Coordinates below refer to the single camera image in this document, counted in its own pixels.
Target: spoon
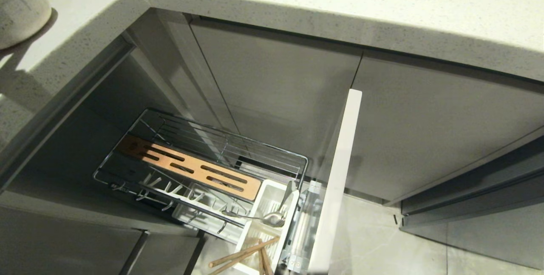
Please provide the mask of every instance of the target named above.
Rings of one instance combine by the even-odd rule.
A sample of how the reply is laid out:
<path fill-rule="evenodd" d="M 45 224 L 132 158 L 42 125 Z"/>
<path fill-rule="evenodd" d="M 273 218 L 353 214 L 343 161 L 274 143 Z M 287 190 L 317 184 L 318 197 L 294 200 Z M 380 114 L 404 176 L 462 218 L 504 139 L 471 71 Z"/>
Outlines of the spoon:
<path fill-rule="evenodd" d="M 273 211 L 272 213 L 267 213 L 262 218 L 260 217 L 248 217 L 246 215 L 239 215 L 237 213 L 234 213 L 233 211 L 223 210 L 221 213 L 224 215 L 227 215 L 229 217 L 237 217 L 237 218 L 246 218 L 246 219 L 259 219 L 263 222 L 263 224 L 268 225 L 270 227 L 282 227 L 285 224 L 285 217 L 280 213 L 281 208 L 283 207 L 283 204 L 287 201 L 289 196 L 294 192 L 295 186 L 292 181 L 290 181 L 287 184 L 287 188 L 285 190 L 285 194 L 283 195 L 283 199 L 281 201 L 280 206 L 276 211 Z"/>

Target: wooden chopsticks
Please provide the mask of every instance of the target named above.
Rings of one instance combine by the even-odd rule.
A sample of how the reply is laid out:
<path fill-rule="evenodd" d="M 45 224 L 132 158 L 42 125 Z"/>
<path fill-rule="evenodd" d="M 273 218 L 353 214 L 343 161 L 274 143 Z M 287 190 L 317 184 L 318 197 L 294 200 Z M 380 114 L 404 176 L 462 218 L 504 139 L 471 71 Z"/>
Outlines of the wooden chopsticks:
<path fill-rule="evenodd" d="M 211 268 L 211 267 L 216 267 L 217 265 L 220 265 L 227 261 L 230 261 L 226 265 L 223 265 L 219 269 L 216 269 L 215 271 L 210 273 L 210 275 L 217 275 L 221 273 L 222 271 L 225 271 L 229 267 L 232 267 L 233 265 L 253 255 L 255 252 L 258 252 L 259 254 L 259 266 L 261 267 L 261 264 L 262 264 L 262 267 L 263 267 L 262 271 L 260 270 L 260 272 L 264 275 L 274 275 L 274 273 L 272 272 L 272 268 L 270 267 L 270 260 L 268 259 L 268 255 L 266 254 L 266 249 L 264 247 L 269 244 L 273 244 L 274 242 L 277 242 L 279 239 L 280 237 L 278 236 L 268 240 L 267 242 L 262 242 L 262 240 L 259 239 L 259 244 L 257 244 L 256 246 L 246 248 L 239 252 L 235 252 L 234 254 L 231 254 L 231 255 L 228 255 L 223 258 L 219 258 L 217 260 L 210 262 L 208 266 Z"/>

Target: tile floor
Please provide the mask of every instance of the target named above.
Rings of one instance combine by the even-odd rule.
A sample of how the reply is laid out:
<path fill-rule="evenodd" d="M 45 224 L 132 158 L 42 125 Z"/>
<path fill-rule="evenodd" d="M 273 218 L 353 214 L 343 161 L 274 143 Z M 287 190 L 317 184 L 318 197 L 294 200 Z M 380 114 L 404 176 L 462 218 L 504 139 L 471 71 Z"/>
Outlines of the tile floor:
<path fill-rule="evenodd" d="M 345 195 L 332 254 L 330 275 L 544 275 L 504 261 L 450 248 L 401 232 L 383 207 Z M 233 252 L 235 245 L 208 236 L 193 275 L 210 273 L 207 264 Z M 223 275 L 239 275 L 230 269 Z"/>

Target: wire rack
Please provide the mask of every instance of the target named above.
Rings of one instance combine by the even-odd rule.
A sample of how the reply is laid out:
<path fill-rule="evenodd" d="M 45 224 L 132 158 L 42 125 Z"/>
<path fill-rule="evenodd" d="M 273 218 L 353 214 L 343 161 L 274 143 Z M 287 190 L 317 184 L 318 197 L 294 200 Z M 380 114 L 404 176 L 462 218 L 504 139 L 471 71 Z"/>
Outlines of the wire rack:
<path fill-rule="evenodd" d="M 123 138 L 129 134 L 260 180 L 283 184 L 293 180 L 299 190 L 308 165 L 303 155 L 151 108 L 138 116 Z M 133 159 L 116 147 L 93 173 L 97 182 L 169 211 L 184 223 L 237 242 L 246 219 L 225 217 L 221 211 L 248 215 L 252 201 Z"/>

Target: speckled quartz countertop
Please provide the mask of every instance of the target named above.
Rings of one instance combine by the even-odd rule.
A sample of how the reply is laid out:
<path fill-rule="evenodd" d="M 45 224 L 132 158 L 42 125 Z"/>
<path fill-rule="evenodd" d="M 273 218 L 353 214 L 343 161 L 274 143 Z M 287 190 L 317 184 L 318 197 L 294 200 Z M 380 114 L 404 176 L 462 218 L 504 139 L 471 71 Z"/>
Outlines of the speckled quartz countertop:
<path fill-rule="evenodd" d="M 385 48 L 544 81 L 542 0 L 50 0 L 39 37 L 1 52 L 0 151 L 150 7 Z"/>

